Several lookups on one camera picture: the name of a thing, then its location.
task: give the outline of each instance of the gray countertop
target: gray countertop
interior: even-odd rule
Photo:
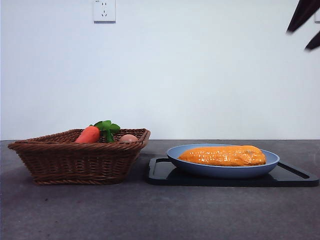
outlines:
[[[2,240],[320,239],[320,186],[159,186],[151,158],[192,143],[254,145],[320,176],[320,140],[150,140],[115,185],[35,185],[1,141]]]

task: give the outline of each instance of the electrical outlet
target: electrical outlet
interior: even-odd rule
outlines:
[[[314,22],[320,24],[320,10],[316,11],[314,14]]]
[[[93,0],[93,20],[95,23],[115,23],[116,0]]]

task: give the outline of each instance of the brown egg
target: brown egg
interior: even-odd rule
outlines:
[[[126,134],[120,138],[119,143],[132,143],[136,141],[138,141],[138,138],[136,136],[133,136],[131,134]]]

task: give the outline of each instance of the carrot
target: carrot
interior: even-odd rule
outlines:
[[[75,140],[78,144],[93,144],[97,142],[100,138],[100,130],[96,126],[86,127],[80,134],[80,136]]]

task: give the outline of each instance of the blue plate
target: blue plate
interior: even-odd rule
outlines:
[[[178,157],[186,150],[199,147],[232,146],[229,144],[189,144],[170,148],[166,154],[171,162],[178,168],[195,175],[223,179],[248,179],[255,178],[269,173],[274,169],[280,158],[278,155],[262,150],[266,157],[266,164],[255,166],[214,166],[189,161],[183,161]]]

